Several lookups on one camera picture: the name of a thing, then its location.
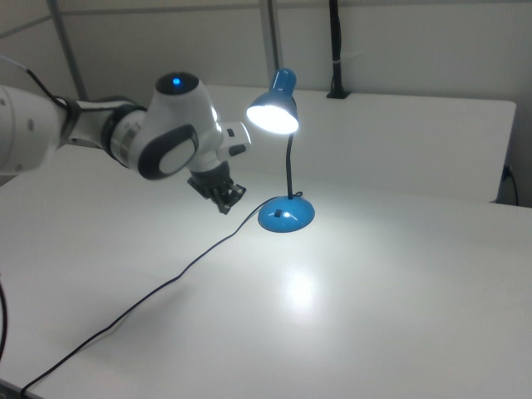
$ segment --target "lamp head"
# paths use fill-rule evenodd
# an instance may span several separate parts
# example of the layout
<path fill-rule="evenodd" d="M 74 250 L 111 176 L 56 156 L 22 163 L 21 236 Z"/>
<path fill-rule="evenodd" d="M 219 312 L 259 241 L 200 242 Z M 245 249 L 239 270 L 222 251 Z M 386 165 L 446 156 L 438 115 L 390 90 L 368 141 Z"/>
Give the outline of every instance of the lamp head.
<path fill-rule="evenodd" d="M 256 126 L 272 133 L 290 134 L 299 128 L 298 108 L 293 99 L 296 74 L 288 68 L 277 71 L 269 91 L 257 97 L 246 114 Z"/>

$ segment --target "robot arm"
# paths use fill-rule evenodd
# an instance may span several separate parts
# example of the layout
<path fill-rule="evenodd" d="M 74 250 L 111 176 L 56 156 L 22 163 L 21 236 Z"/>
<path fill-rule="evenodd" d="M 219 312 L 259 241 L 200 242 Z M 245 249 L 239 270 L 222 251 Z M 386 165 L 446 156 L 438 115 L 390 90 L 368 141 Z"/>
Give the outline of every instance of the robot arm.
<path fill-rule="evenodd" d="M 35 169 L 62 140 L 84 140 L 148 180 L 188 168 L 189 184 L 227 214 L 245 192 L 227 160 L 250 139 L 242 123 L 217 119 L 204 84 L 184 72 L 156 82 L 147 110 L 127 100 L 52 101 L 0 86 L 0 174 Z"/>

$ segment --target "white table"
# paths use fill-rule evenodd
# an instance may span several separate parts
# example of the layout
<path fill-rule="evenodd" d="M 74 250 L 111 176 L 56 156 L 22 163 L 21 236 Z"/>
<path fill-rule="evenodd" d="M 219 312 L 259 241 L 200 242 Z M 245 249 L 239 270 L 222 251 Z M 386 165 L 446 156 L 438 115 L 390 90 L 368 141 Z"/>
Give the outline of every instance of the white table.
<path fill-rule="evenodd" d="M 0 189 L 23 386 L 232 232 L 281 176 L 235 171 L 227 216 L 67 147 Z M 294 176 L 305 229 L 256 219 L 34 388 L 45 398 L 530 398 L 532 211 Z"/>

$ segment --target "blue lamp base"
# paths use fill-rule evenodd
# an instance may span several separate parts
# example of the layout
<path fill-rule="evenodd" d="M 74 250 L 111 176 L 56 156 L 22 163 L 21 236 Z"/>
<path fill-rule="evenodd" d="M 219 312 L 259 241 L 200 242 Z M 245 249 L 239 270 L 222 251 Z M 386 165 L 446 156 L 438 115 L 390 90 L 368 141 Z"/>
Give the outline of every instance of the blue lamp base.
<path fill-rule="evenodd" d="M 314 219 L 314 208 L 306 199 L 279 197 L 266 203 L 259 211 L 259 223 L 275 233 L 302 229 Z"/>

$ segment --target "desk lamp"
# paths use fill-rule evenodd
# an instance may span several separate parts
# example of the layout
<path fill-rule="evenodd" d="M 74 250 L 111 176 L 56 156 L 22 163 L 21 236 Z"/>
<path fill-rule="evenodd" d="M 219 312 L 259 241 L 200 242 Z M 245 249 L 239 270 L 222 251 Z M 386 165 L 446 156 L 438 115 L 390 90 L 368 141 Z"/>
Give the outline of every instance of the desk lamp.
<path fill-rule="evenodd" d="M 292 192 L 292 151 L 293 134 L 299 128 L 298 108 L 293 99 L 296 75 L 288 68 L 277 71 L 267 93 L 257 97 L 249 106 L 247 115 L 256 126 L 277 134 L 288 136 L 286 150 L 286 181 L 288 195 L 272 199 L 259 211 L 259 223 L 266 230 L 275 233 L 288 233 L 299 230 L 312 222 L 314 208 L 302 196 Z"/>

